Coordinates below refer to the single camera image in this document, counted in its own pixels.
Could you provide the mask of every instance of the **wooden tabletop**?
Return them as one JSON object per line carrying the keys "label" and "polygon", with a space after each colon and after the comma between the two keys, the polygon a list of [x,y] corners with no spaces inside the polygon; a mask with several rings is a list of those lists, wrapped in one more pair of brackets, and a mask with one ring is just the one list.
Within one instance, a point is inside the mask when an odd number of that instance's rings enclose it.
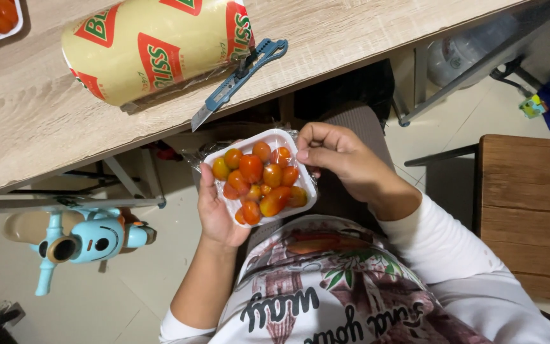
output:
{"label": "wooden tabletop", "polygon": [[531,295],[550,297],[550,140],[481,138],[480,235]]}
{"label": "wooden tabletop", "polygon": [[[287,39],[290,48],[219,116],[524,1],[246,0],[256,41]],[[0,46],[0,192],[185,130],[216,87],[203,82],[132,116],[84,90],[61,54],[61,29],[116,2],[26,0],[27,27]]]}

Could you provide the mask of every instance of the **person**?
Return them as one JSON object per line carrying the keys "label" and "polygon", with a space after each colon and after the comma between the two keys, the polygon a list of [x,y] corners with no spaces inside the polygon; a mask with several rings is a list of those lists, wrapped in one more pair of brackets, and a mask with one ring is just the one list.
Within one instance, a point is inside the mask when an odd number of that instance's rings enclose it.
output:
{"label": "person", "polygon": [[[304,215],[250,246],[234,285],[250,229],[233,222],[201,165],[202,234],[162,343],[550,343],[550,321],[500,259],[394,172],[376,120],[351,104],[308,123],[296,159],[320,168],[326,207],[370,209],[387,239],[350,219]],[[327,171],[355,205],[329,199]]]}

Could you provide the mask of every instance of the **floor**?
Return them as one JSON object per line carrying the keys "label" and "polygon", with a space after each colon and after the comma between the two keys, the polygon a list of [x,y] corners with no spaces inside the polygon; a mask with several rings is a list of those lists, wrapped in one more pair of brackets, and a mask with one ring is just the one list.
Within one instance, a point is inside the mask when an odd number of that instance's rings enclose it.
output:
{"label": "floor", "polygon": [[[399,85],[408,90],[413,75],[411,55],[401,53],[392,64]],[[386,141],[397,173],[442,202],[456,217],[466,219],[472,157],[427,168],[406,168],[404,161],[477,143],[486,133],[550,138],[542,118],[527,119],[517,109],[522,100],[511,86],[486,78],[455,92],[407,128],[391,117]],[[19,343],[158,342],[160,319],[193,258],[201,226],[190,168],[171,161],[157,164],[167,206],[134,211],[158,230],[157,241],[114,258],[105,273],[98,272],[98,264],[60,264],[52,291],[45,297],[34,296],[38,256],[26,245],[1,236],[7,215],[0,215],[0,301],[17,301],[27,313],[11,328]],[[537,303],[550,312],[550,301]]]}

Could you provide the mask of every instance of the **white t-shirt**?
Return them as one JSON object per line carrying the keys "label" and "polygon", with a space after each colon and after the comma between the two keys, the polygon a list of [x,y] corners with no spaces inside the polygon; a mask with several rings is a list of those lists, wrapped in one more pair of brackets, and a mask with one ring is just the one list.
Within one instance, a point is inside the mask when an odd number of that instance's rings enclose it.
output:
{"label": "white t-shirt", "polygon": [[423,197],[379,222],[388,242],[338,217],[287,223],[252,249],[216,329],[169,310],[161,342],[550,343],[550,321],[500,259]]}

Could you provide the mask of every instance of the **cling film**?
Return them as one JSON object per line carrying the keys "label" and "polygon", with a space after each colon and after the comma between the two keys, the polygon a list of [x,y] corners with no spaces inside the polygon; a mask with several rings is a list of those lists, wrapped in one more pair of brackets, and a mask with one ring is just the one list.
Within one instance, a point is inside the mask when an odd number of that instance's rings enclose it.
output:
{"label": "cling film", "polygon": [[249,55],[241,0],[127,0],[66,27],[63,53],[94,96],[121,106]]}

